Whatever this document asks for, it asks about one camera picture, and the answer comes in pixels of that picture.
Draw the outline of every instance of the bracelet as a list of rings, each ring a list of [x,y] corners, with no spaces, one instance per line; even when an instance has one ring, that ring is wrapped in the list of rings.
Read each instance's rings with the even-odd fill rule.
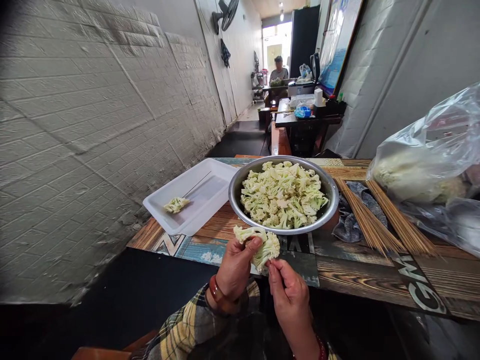
[[[325,352],[324,343],[320,340],[318,335],[316,336],[316,341],[318,342],[318,346],[320,347],[320,354],[318,355],[318,360],[327,360],[327,353]]]
[[[208,288],[210,289],[211,296],[218,305],[220,311],[226,314],[234,314],[237,312],[239,301],[237,300],[233,302],[224,295],[217,284],[217,275],[211,277]]]

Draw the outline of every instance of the hand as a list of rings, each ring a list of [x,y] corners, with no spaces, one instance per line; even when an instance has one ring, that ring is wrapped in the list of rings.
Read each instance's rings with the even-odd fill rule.
[[[320,346],[312,328],[307,284],[285,260],[272,259],[268,271],[275,314],[293,354],[299,360],[318,359]]]
[[[247,287],[250,260],[262,245],[261,238],[255,236],[250,239],[246,246],[240,244],[237,239],[227,243],[225,255],[216,274],[218,287],[231,301],[236,301]]]

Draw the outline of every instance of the plaid sleeve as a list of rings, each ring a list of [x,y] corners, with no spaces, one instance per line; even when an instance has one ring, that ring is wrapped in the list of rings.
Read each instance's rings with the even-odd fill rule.
[[[221,316],[210,309],[205,297],[208,288],[208,284],[203,286],[185,306],[170,315],[142,356],[132,356],[131,359],[186,359],[196,345],[220,333],[230,317]],[[240,298],[241,308],[249,311],[258,306],[259,299],[259,287],[251,280],[246,295]]]

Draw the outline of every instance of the wooden tabletop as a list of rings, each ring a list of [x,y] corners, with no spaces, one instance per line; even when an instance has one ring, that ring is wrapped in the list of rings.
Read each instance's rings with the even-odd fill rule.
[[[250,157],[216,158],[242,167]],[[363,181],[370,160],[313,159],[334,177]],[[227,202],[194,235],[169,236],[152,217],[128,243],[135,249],[219,266],[235,225],[248,227]],[[480,260],[432,238],[441,257],[401,254],[382,257],[365,241],[346,243],[331,228],[282,236],[280,257],[309,286],[406,306],[412,309],[480,321]]]
[[[274,90],[288,90],[288,89],[289,89],[288,85],[280,85],[280,86],[265,85],[261,90],[263,92],[271,92],[271,91],[274,91]]]
[[[275,124],[277,128],[291,128],[296,127],[299,125],[320,125],[320,124],[328,124],[328,125],[337,125],[340,124],[342,121],[342,116],[338,115],[330,115],[324,116],[322,118],[318,117],[307,117],[299,119],[295,116],[293,112],[287,112],[291,109],[289,106],[289,99],[283,98],[280,100],[278,104],[278,114],[276,115]]]

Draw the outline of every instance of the stainless steel bowl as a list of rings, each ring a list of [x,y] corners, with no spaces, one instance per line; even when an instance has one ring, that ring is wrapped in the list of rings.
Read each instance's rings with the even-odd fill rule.
[[[317,220],[313,224],[302,226],[296,229],[277,229],[273,227],[263,226],[258,222],[253,221],[248,215],[244,213],[244,206],[240,202],[240,195],[243,189],[242,182],[247,178],[250,170],[256,173],[263,172],[263,163],[269,161],[271,161],[274,165],[278,163],[283,163],[284,161],[289,161],[292,164],[300,164],[306,170],[312,169],[318,174],[321,181],[320,191],[324,193],[330,201],[326,206],[324,206],[317,212]],[[231,207],[238,215],[238,217],[250,226],[261,227],[267,231],[278,235],[298,235],[309,233],[315,229],[318,229],[332,218],[332,216],[335,214],[335,211],[337,210],[337,207],[339,206],[339,190],[332,177],[328,175],[321,167],[315,165],[314,163],[300,157],[277,155],[259,158],[246,164],[244,167],[238,170],[235,176],[230,181],[230,186],[228,187],[228,199],[230,200]]]

